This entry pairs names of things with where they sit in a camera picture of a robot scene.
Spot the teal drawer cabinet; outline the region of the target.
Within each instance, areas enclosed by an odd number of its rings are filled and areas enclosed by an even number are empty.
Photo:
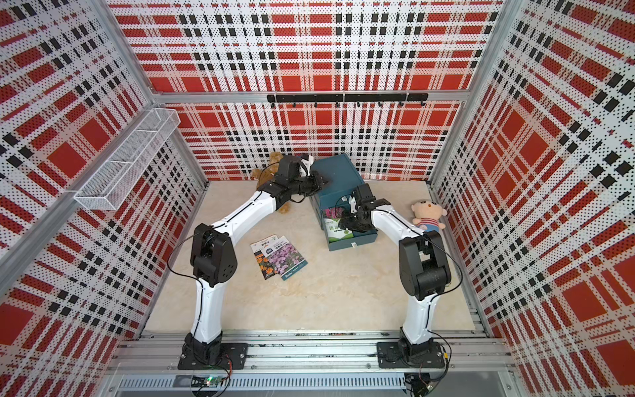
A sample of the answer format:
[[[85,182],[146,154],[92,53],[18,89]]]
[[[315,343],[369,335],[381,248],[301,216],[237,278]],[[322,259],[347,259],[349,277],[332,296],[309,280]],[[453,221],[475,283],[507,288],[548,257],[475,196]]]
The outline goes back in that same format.
[[[357,186],[363,185],[364,181],[350,158],[345,154],[316,160],[311,166],[311,170],[317,170],[317,173],[322,175],[327,181],[321,191],[310,197],[310,203],[314,209],[320,228],[327,239],[327,233],[324,230],[323,211],[326,208],[333,207],[347,208],[347,198],[352,195],[353,190]],[[327,239],[327,248],[329,251],[339,251],[374,243],[377,238],[376,231],[353,233],[354,238],[336,243],[330,243]]]

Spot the purple flower seed bag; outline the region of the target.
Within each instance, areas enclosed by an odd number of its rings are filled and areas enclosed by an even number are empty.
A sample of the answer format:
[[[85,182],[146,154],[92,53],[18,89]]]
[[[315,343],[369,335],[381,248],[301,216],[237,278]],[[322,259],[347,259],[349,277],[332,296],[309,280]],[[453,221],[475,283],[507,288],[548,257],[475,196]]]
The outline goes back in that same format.
[[[308,264],[304,256],[285,236],[264,246],[262,252],[283,281],[287,281]]]

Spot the orange flower seed bag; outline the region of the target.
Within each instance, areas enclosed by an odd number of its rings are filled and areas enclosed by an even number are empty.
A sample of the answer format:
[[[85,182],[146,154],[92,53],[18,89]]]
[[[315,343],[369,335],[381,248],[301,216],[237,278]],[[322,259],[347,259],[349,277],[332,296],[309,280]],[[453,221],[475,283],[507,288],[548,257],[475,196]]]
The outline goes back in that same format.
[[[251,243],[251,250],[265,280],[276,275],[276,270],[265,256],[264,249],[278,239],[277,235],[271,235],[255,243]]]

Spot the pink flower green seed bag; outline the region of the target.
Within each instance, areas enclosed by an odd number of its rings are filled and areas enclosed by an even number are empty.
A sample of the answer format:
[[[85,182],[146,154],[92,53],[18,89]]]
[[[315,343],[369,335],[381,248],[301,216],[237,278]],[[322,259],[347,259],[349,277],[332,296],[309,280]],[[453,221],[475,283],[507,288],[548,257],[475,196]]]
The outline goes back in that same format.
[[[339,221],[342,219],[344,210],[345,208],[342,207],[326,208],[323,211],[324,218]]]

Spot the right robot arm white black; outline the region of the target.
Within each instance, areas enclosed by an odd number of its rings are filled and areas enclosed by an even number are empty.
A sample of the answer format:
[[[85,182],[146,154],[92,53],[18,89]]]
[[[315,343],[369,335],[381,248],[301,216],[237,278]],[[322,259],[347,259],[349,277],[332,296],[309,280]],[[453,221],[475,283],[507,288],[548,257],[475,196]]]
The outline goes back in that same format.
[[[406,319],[400,329],[400,356],[415,362],[437,348],[430,329],[438,298],[451,284],[444,250],[441,218],[446,210],[429,200],[411,205],[408,221],[384,198],[376,198],[370,185],[355,187],[339,227],[358,233],[380,231],[398,248],[401,284],[409,295]]]

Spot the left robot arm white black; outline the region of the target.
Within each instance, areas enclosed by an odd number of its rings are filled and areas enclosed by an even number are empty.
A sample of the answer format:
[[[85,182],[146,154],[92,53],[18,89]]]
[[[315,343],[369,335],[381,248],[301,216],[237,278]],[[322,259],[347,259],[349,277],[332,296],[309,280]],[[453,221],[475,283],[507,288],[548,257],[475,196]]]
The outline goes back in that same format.
[[[237,269],[235,246],[261,220],[292,200],[318,193],[327,180],[313,169],[311,155],[285,155],[273,179],[257,188],[245,203],[211,225],[195,228],[190,253],[197,284],[194,323],[185,339],[200,362],[218,356],[222,343],[222,308],[228,281]]]

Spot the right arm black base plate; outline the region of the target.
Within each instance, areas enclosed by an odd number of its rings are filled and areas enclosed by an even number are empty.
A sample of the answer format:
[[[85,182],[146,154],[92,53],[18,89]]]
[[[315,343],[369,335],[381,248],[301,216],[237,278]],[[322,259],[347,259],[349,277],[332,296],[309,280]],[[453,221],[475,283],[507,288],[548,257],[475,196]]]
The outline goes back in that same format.
[[[433,339],[420,344],[411,344],[402,338],[397,342],[377,342],[377,358],[382,369],[445,367],[445,358],[440,343]]]

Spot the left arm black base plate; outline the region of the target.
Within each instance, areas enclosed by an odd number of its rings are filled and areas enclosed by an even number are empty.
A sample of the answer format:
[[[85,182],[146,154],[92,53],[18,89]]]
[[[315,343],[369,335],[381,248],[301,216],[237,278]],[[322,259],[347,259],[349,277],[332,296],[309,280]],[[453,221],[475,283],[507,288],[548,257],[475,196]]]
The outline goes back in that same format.
[[[246,363],[247,343],[220,343],[211,347],[183,346],[177,368],[182,371],[202,371],[223,368],[242,370]]]

